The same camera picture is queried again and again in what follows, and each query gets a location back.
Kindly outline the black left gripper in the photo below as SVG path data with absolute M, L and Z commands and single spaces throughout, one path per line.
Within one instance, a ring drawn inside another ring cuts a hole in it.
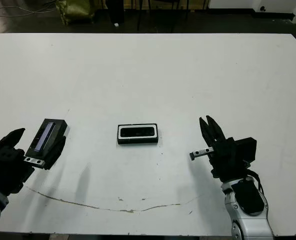
M 35 171 L 24 161 L 24 150 L 15 148 L 24 131 L 25 128 L 15 129 L 0 140 L 0 192 L 5 196 L 19 193 Z M 44 158 L 45 170 L 50 170 L 58 160 L 65 143 L 66 136 L 63 136 L 50 147 Z

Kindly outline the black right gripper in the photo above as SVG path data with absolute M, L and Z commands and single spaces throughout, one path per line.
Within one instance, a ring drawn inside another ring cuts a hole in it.
M 211 174 L 221 182 L 243 178 L 250 167 L 250 138 L 226 139 L 221 127 L 209 115 L 207 122 L 200 117 L 199 125 L 208 148 L 189 153 L 190 159 L 208 156 L 212 166 Z

